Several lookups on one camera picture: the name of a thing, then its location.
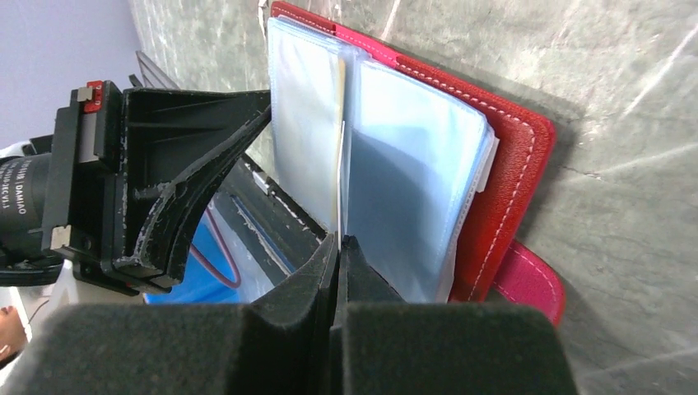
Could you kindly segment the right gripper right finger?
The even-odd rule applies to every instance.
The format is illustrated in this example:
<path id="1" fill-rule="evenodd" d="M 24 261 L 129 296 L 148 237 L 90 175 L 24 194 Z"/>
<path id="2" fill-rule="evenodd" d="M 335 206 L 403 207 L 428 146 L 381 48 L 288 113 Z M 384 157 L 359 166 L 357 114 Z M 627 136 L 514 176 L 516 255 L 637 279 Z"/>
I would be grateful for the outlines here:
<path id="1" fill-rule="evenodd" d="M 342 242 L 329 332 L 332 394 L 575 394 L 556 334 L 561 280 L 512 244 L 492 302 L 409 304 Z"/>

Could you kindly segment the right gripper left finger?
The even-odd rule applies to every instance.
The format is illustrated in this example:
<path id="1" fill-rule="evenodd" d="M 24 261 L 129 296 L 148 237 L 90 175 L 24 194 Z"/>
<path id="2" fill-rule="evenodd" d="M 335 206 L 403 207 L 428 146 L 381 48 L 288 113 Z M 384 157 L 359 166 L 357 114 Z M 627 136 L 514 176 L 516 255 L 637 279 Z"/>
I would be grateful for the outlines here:
<path id="1" fill-rule="evenodd" d="M 4 394 L 324 394 L 337 238 L 250 304 L 76 304 L 49 317 Z"/>

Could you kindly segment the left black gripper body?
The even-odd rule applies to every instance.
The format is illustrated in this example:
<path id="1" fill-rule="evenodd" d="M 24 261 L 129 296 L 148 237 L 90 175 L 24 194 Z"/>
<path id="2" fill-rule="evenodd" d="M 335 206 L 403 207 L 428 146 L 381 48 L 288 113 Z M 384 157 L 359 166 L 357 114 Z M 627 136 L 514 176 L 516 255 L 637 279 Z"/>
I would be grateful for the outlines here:
<path id="1" fill-rule="evenodd" d="M 125 295 L 170 289 L 170 93 L 111 81 L 75 90 L 57 113 L 42 249 L 72 276 Z"/>

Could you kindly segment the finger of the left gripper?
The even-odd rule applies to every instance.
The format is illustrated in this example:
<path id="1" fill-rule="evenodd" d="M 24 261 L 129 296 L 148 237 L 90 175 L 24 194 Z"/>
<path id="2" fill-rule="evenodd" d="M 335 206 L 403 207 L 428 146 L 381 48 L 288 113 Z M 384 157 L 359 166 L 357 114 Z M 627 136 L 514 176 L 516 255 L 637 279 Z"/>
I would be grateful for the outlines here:
<path id="1" fill-rule="evenodd" d="M 272 119 L 268 90 L 127 90 L 111 276 L 136 290 L 184 279 L 198 223 Z"/>

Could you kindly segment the red leather card holder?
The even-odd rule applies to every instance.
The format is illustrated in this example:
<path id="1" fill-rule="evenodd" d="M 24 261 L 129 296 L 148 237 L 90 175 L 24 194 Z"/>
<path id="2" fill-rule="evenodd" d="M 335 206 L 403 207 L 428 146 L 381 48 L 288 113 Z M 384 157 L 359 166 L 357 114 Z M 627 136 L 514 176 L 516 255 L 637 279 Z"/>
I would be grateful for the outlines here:
<path id="1" fill-rule="evenodd" d="M 288 2 L 266 23 L 276 181 L 407 302 L 481 302 L 542 177 L 540 114 Z"/>

